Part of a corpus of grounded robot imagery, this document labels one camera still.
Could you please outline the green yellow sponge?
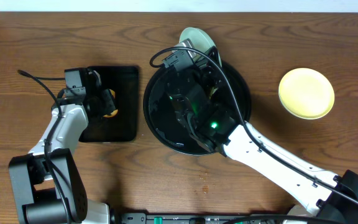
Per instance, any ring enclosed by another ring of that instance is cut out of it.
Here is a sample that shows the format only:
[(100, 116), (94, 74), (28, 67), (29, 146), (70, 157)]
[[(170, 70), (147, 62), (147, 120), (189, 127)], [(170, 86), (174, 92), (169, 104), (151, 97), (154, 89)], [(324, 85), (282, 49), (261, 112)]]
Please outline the green yellow sponge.
[(112, 89), (103, 90), (103, 99), (105, 102), (103, 116), (105, 118), (112, 118), (118, 113), (115, 96), (116, 93)]

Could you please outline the light blue plate top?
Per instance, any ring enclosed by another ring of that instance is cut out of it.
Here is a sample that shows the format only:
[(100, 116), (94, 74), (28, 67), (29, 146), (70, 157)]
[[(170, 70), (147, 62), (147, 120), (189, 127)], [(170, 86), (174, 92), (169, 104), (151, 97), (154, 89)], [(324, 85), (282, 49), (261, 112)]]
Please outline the light blue plate top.
[(209, 54), (213, 47), (217, 49), (212, 38), (205, 31), (195, 27), (187, 27), (182, 31), (176, 47), (193, 48), (204, 54)]

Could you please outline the yellow plate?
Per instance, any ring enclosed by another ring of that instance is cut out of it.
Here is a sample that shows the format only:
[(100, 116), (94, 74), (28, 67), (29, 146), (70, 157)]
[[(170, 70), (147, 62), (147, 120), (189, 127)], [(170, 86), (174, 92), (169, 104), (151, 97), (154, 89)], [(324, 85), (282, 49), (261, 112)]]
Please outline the yellow plate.
[(278, 96), (282, 106), (301, 119), (320, 119), (332, 110), (335, 102), (330, 81), (310, 68), (287, 72), (278, 85)]

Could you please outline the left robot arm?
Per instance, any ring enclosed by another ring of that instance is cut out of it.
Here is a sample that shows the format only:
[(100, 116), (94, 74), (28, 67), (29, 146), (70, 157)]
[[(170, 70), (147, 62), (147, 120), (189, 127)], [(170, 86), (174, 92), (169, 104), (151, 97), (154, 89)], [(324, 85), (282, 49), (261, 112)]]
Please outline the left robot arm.
[(85, 87), (62, 89), (39, 142), (9, 162), (20, 223), (110, 223), (106, 203), (87, 197), (73, 153), (89, 116), (113, 116), (115, 92)]

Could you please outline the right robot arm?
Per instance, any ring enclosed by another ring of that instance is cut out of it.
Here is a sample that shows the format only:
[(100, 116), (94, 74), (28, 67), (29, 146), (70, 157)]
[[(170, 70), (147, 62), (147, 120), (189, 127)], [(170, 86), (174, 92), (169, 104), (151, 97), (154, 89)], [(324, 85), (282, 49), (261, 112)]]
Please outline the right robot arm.
[(314, 217), (358, 223), (358, 175), (342, 177), (314, 166), (267, 139), (238, 113), (238, 104), (216, 103), (206, 90), (229, 82), (221, 67), (171, 66), (165, 91), (178, 122), (203, 149), (241, 162), (293, 196)]

